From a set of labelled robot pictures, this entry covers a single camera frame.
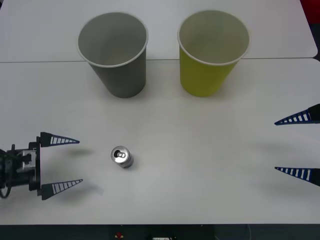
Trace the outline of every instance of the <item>metal can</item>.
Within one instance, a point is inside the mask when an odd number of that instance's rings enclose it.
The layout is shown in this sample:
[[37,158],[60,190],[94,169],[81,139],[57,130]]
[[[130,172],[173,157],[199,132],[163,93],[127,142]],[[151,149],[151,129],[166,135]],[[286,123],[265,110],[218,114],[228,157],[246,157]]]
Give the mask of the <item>metal can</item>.
[[123,169],[127,169],[134,164],[134,157],[124,146],[116,146],[111,152],[111,159]]

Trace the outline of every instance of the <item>table surface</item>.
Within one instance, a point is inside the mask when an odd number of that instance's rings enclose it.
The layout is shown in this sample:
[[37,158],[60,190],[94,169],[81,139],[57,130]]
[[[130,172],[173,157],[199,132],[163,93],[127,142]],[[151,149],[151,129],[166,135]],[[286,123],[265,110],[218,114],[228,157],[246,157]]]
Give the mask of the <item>table surface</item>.
[[251,35],[247,59],[317,54],[300,0],[6,0],[0,11],[0,62],[82,61],[76,49],[82,26],[113,11],[145,22],[148,59],[178,59],[179,25],[205,9],[243,20]]
[[[319,103],[314,59],[243,59],[206,98],[182,89],[177,60],[147,61],[130,99],[86,62],[0,73],[0,147],[25,148],[41,131],[75,138],[41,150],[42,183],[84,179],[46,201],[12,189],[0,224],[320,224],[320,188],[274,169],[320,166],[319,126],[274,125]],[[131,168],[111,160],[118,145]]]

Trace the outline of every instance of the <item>gray paper cup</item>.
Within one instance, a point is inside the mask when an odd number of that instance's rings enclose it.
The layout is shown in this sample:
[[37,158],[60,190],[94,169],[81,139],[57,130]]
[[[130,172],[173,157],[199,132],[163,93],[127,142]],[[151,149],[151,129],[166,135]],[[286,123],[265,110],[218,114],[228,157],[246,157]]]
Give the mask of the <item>gray paper cup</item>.
[[77,38],[77,50],[106,88],[116,97],[130,98],[146,84],[145,24],[128,13],[110,12],[89,20]]

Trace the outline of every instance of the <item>cup rim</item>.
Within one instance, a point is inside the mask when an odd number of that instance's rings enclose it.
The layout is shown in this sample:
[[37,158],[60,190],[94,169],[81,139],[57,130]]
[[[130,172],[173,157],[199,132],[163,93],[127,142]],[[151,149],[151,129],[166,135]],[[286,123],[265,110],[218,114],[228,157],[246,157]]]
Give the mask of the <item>cup rim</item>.
[[[93,19],[98,18],[98,17],[100,17],[100,16],[102,16],[102,15],[107,15],[107,14],[126,14],[126,15],[129,15],[129,16],[134,17],[135,19],[137,19],[137,20],[144,26],[144,29],[145,29],[145,35],[146,35],[146,36],[145,36],[145,43],[144,43],[144,46],[143,46],[143,48],[141,49],[141,51],[140,51],[137,55],[135,55],[133,58],[131,58],[130,60],[125,61],[125,62],[123,62],[123,63],[116,64],[116,65],[101,65],[101,64],[97,64],[97,63],[95,63],[95,62],[93,62],[93,61],[90,61],[89,59],[87,59],[87,58],[81,53],[81,51],[80,51],[80,49],[79,49],[79,37],[80,37],[80,34],[81,34],[82,30],[84,29],[84,27],[85,27],[89,22],[91,22]],[[96,16],[90,18],[88,21],[86,21],[86,22],[84,23],[84,25],[82,26],[82,28],[81,28],[81,30],[80,30],[77,38],[76,38],[76,49],[77,49],[78,53],[80,54],[80,56],[81,56],[86,62],[88,62],[89,64],[91,64],[91,65],[93,65],[93,66],[96,66],[96,67],[100,67],[100,68],[110,69],[110,68],[117,68],[117,67],[121,67],[121,66],[127,65],[127,64],[133,62],[134,60],[136,60],[136,59],[146,50],[147,44],[148,44],[148,40],[149,40],[149,32],[148,32],[147,26],[146,26],[146,24],[145,24],[140,18],[138,18],[138,17],[136,17],[135,15],[132,15],[132,14],[130,14],[130,13],[128,13],[128,12],[125,12],[125,11],[110,11],[110,12],[104,12],[104,13],[101,13],[101,14],[99,14],[99,15],[96,15]]]
[[[249,41],[248,41],[248,45],[247,45],[246,50],[244,51],[244,53],[243,53],[240,57],[238,57],[238,58],[235,59],[235,60],[229,61],[229,62],[224,62],[224,63],[212,63],[212,62],[202,61],[202,60],[200,60],[200,59],[192,56],[192,55],[185,49],[185,47],[183,46],[183,44],[181,43],[181,40],[180,40],[180,30],[181,30],[181,27],[182,27],[182,25],[185,23],[185,21],[186,21],[188,18],[190,18],[191,16],[193,16],[193,15],[195,15],[195,14],[199,14],[199,13],[203,13],[203,12],[221,12],[221,13],[224,13],[224,14],[228,14],[228,15],[233,16],[233,17],[236,18],[240,23],[243,24],[243,26],[245,27],[246,32],[247,32],[247,34],[248,34]],[[233,15],[232,13],[227,12],[227,11],[223,11],[223,10],[218,10],[218,9],[205,9],[205,10],[201,10],[201,11],[194,12],[194,13],[192,13],[191,15],[188,15],[188,16],[182,21],[182,23],[181,23],[180,26],[179,26],[179,29],[178,29],[178,32],[177,32],[177,38],[178,38],[179,46],[180,46],[180,48],[183,50],[183,52],[184,52],[185,54],[187,54],[191,59],[197,61],[198,63],[205,64],[205,65],[210,65],[210,66],[226,66],[226,65],[234,64],[234,63],[238,62],[240,59],[242,59],[242,58],[248,53],[249,48],[250,48],[250,46],[251,46],[251,36],[250,36],[249,29],[248,29],[247,25],[246,25],[240,18],[238,18],[237,16]]]

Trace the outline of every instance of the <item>paper cup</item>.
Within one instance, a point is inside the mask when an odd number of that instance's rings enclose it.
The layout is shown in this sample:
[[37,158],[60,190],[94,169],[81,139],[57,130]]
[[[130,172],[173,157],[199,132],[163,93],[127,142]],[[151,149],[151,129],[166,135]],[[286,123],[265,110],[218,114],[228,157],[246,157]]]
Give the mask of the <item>paper cup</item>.
[[148,30],[128,13],[104,13],[89,20],[77,50],[116,97],[130,98],[146,84]]
[[248,29],[237,17],[218,10],[189,16],[178,30],[180,82],[190,94],[215,93],[250,45]]

